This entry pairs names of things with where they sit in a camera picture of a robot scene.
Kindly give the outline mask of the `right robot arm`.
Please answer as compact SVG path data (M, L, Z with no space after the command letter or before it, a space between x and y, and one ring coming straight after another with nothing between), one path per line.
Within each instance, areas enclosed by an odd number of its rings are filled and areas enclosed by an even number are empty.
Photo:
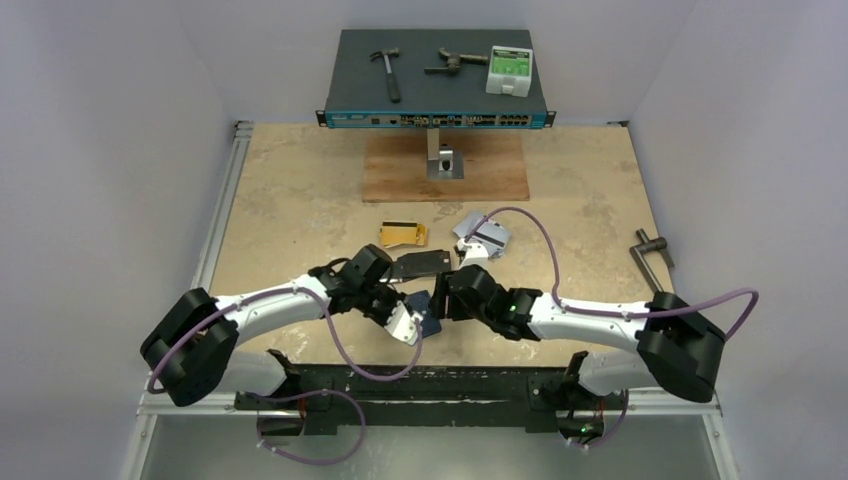
M562 379L563 397L576 407L644 387L708 403L726 344L719 327L672 293L633 303L557 300L538 289L506 289L479 265L439 274L430 308L440 320L477 320L513 341L609 347L577 361L577 370Z

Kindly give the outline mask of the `navy blue card holder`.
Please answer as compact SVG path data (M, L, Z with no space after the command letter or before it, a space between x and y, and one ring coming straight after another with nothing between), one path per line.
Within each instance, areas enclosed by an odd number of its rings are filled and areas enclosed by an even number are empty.
M411 293L407 297L407 305L416 313L420 314L422 337L428 338L442 332L440 320L434 316L430 306L431 295L426 290Z

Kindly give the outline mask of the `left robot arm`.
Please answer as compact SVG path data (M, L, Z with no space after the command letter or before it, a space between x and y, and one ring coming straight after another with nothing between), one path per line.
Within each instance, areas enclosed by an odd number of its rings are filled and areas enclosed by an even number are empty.
M269 353L260 363L239 360L237 348L295 323L331 324L352 310L420 349L421 314L408 305L406 294L383 280L393 265L383 250L368 244L351 258L334 259L270 288L218 297L203 287L184 292L140 346L150 369L148 393L165 394L185 407L239 380L272 408L287 408L297 399L298 382L285 359ZM258 373L259 365L266 374Z

